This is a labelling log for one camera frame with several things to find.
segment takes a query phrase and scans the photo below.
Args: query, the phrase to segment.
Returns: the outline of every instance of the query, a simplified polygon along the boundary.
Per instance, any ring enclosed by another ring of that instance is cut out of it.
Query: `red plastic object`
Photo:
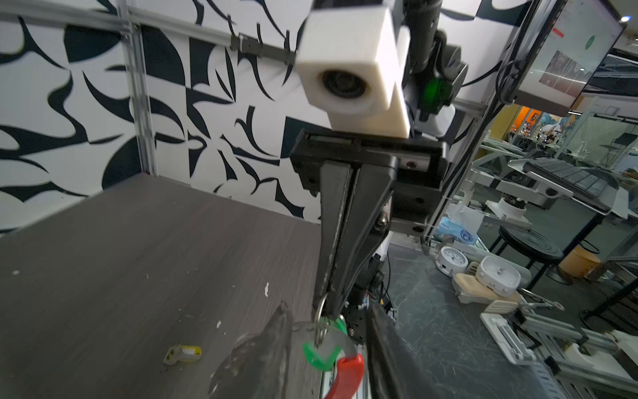
[[[363,379],[366,364],[361,354],[337,361],[337,379],[325,399],[352,399]]]

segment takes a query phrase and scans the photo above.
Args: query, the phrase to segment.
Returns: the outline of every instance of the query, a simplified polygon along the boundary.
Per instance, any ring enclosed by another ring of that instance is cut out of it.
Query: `table surface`
[[[483,325],[485,305],[459,302],[451,279],[420,251],[391,244],[388,254],[399,335],[441,399],[545,398],[532,370],[511,365]]]
[[[310,319],[320,236],[143,175],[8,234],[2,396],[206,398],[238,337],[261,331],[280,301]],[[201,360],[164,365],[178,343],[200,346]],[[290,362],[287,397],[317,398],[319,372],[301,353]]]

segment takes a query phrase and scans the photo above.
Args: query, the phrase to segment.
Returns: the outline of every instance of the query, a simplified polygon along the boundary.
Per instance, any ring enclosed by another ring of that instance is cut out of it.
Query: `monitor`
[[[557,0],[528,53],[514,101],[567,115],[624,28],[606,0]]]

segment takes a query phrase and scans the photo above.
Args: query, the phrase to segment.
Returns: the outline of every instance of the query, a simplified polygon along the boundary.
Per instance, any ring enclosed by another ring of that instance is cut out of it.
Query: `black chair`
[[[525,266],[526,269],[531,268],[535,262],[543,263],[543,267],[532,279],[528,285],[528,289],[534,287],[540,277],[550,266],[556,266],[563,259],[563,251],[558,248],[556,244],[548,240],[541,233],[530,231],[521,231],[510,229],[507,227],[500,227],[498,229],[498,239],[492,244],[489,251],[492,252],[498,243],[504,241],[504,243],[494,253],[500,255],[507,246],[511,246],[517,252],[530,258],[529,263]]]

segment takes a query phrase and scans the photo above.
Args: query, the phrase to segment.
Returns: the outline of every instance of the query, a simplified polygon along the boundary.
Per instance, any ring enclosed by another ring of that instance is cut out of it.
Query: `black and white wallpaper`
[[[140,172],[123,60],[116,33],[0,22],[0,234]]]
[[[116,13],[111,0],[48,0]],[[130,0],[186,22],[295,50],[312,0]],[[525,0],[444,0],[440,27],[463,47],[468,80],[490,70]],[[205,41],[142,29],[159,174],[318,222],[318,197],[289,160],[304,126],[329,126],[294,68]],[[464,88],[482,102],[493,81]],[[120,36],[0,22],[0,234],[140,171]]]

